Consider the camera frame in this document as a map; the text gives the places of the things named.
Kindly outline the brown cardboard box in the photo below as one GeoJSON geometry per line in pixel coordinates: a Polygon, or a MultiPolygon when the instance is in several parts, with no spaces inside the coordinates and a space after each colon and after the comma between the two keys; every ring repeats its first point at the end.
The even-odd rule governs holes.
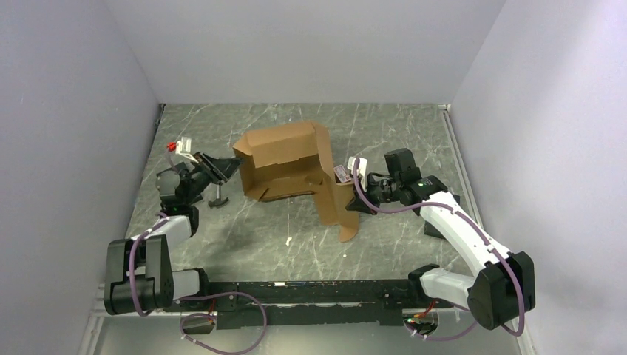
{"type": "Polygon", "coordinates": [[[311,195],[320,223],[338,225],[339,241],[359,230],[357,212],[346,206],[354,198],[353,182],[335,174],[328,128],[314,121],[247,131],[232,149],[243,159],[243,192],[259,202],[311,195]]]}

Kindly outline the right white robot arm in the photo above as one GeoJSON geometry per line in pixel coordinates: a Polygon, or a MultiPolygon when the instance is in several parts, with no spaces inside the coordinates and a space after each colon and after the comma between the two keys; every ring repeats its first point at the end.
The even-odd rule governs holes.
{"type": "Polygon", "coordinates": [[[512,252],[484,231],[436,176],[424,176],[413,153],[396,149],[384,156],[387,173],[367,173],[367,160],[351,157],[348,174],[353,199],[346,209],[368,214],[412,211],[435,229],[461,256],[465,276],[436,264],[408,275],[407,296],[417,307],[445,301],[471,313],[487,330],[502,328],[514,337],[525,330],[525,315],[535,307],[535,265],[524,251],[512,252]]]}

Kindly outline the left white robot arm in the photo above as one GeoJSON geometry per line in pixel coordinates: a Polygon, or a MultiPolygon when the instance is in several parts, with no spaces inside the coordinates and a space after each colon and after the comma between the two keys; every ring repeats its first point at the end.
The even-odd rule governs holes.
{"type": "Polygon", "coordinates": [[[198,268],[174,271],[169,249],[196,234],[200,212],[195,204],[202,200],[204,190],[228,182],[242,163],[241,158],[213,158],[196,152],[191,163],[157,173],[157,220],[142,233],[108,245],[104,282],[108,314],[145,317],[181,299],[195,311],[211,304],[213,291],[206,285],[206,273],[198,268]]]}

